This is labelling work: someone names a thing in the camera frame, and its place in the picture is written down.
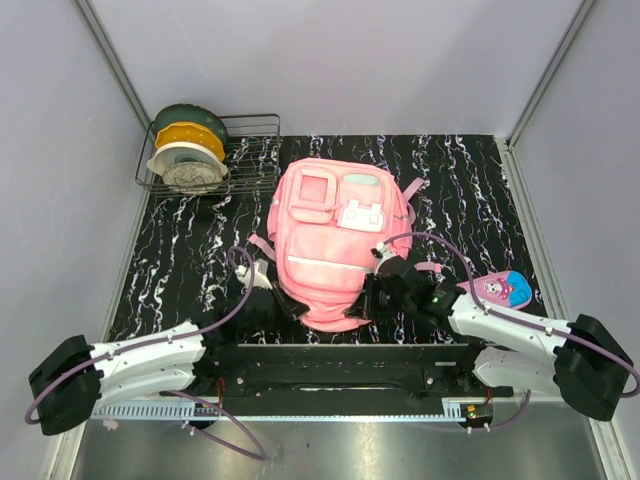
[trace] yellow bowl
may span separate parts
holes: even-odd
[[[156,148],[173,142],[190,142],[201,145],[207,150],[211,150],[221,162],[224,160],[224,147],[220,139],[207,127],[197,123],[172,123],[156,135]]]

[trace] pink backpack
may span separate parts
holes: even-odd
[[[344,332],[368,323],[347,318],[367,273],[371,249],[393,235],[411,231],[415,214],[393,177],[371,165],[307,158],[292,163],[280,180],[267,220],[269,240],[250,242],[275,260],[282,289],[309,307],[300,320],[323,332]],[[406,258],[411,238],[393,243]]]

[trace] green bowl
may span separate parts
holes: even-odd
[[[169,105],[160,110],[154,120],[153,129],[157,135],[159,131],[164,130],[176,122],[191,122],[202,125],[211,130],[223,145],[226,144],[229,139],[227,127],[224,126],[220,118],[206,108],[188,103],[176,103],[175,105]]]

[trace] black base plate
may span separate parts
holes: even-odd
[[[485,397],[477,382],[457,382],[465,345],[240,345],[196,365],[199,379],[224,381],[223,404],[239,416],[441,414],[442,398]],[[196,383],[194,394],[216,392]],[[493,397],[510,397],[495,388]]]

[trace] white bowl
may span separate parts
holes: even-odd
[[[191,142],[172,142],[163,145],[156,150],[153,158],[147,161],[147,168],[158,175],[164,175],[169,167],[185,161],[212,165],[220,171],[222,176],[226,176],[229,172],[226,165],[211,150]]]

